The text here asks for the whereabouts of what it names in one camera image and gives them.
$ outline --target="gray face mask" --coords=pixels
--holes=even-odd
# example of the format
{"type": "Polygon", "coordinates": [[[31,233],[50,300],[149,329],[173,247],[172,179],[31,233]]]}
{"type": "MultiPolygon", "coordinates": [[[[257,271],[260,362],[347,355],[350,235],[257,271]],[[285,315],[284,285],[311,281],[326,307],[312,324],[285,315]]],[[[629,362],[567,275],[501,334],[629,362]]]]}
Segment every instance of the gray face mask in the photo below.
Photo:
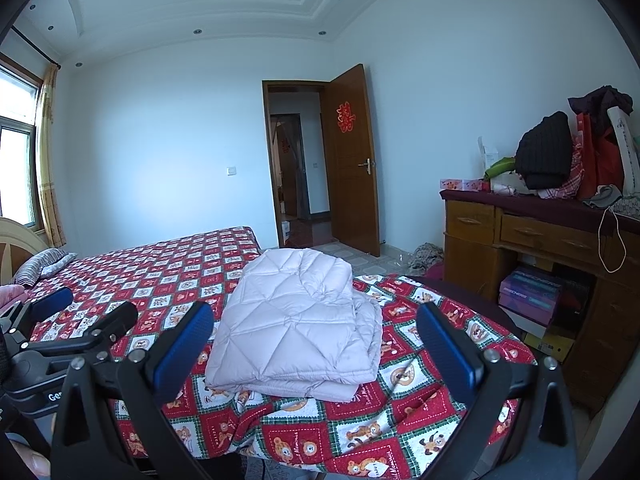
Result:
{"type": "Polygon", "coordinates": [[[614,186],[598,186],[598,190],[591,198],[582,201],[583,204],[597,209],[606,209],[622,198],[620,190],[614,186]]]}

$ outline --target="purple shoe box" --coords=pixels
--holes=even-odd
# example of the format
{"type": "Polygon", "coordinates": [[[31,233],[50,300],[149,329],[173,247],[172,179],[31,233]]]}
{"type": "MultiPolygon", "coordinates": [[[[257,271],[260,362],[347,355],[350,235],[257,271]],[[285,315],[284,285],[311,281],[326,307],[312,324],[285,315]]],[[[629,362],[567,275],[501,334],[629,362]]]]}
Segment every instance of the purple shoe box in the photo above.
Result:
{"type": "Polygon", "coordinates": [[[500,284],[500,306],[548,326],[554,316],[562,285],[552,276],[519,268],[500,284]]]}

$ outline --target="drawer handle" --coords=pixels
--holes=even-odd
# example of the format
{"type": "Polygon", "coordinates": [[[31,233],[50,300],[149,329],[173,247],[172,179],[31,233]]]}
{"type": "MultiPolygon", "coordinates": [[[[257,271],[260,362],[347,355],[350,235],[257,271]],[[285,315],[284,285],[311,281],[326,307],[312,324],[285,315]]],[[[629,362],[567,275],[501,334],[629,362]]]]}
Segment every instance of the drawer handle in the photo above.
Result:
{"type": "Polygon", "coordinates": [[[475,218],[458,217],[458,220],[460,220],[463,224],[467,224],[467,225],[480,225],[482,223],[481,221],[476,220],[475,218]]]}
{"type": "Polygon", "coordinates": [[[603,339],[596,339],[596,343],[598,343],[600,346],[603,346],[607,350],[613,350],[614,349],[612,345],[610,345],[609,343],[607,343],[603,339]]]}
{"type": "Polygon", "coordinates": [[[582,242],[576,242],[575,240],[562,240],[565,244],[571,245],[571,247],[575,247],[576,249],[582,249],[582,250],[590,250],[591,247],[589,247],[586,244],[583,244],[582,242]]]}
{"type": "Polygon", "coordinates": [[[542,233],[535,231],[531,227],[514,227],[513,230],[525,236],[544,236],[542,233]]]}

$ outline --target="chinese character decoration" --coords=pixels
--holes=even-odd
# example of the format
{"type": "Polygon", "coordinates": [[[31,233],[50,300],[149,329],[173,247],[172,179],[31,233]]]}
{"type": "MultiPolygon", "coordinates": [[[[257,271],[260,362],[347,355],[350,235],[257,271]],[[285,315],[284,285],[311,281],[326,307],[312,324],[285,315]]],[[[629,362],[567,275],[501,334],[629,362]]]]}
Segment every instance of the chinese character decoration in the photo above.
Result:
{"type": "Polygon", "coordinates": [[[340,105],[336,110],[338,112],[338,126],[342,133],[352,132],[353,123],[356,120],[356,115],[351,113],[351,105],[346,101],[343,105],[340,105]]]}

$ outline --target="window pane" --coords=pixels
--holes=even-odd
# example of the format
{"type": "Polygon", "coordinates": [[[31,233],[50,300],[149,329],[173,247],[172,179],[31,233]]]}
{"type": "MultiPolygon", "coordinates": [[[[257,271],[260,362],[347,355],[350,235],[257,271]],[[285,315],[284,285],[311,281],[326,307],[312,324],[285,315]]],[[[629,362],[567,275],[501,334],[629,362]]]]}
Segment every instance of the window pane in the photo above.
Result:
{"type": "Polygon", "coordinates": [[[37,90],[5,70],[0,70],[0,116],[35,124],[37,90]]]}
{"type": "Polygon", "coordinates": [[[33,224],[29,136],[2,128],[0,132],[0,207],[2,216],[33,224]]]}

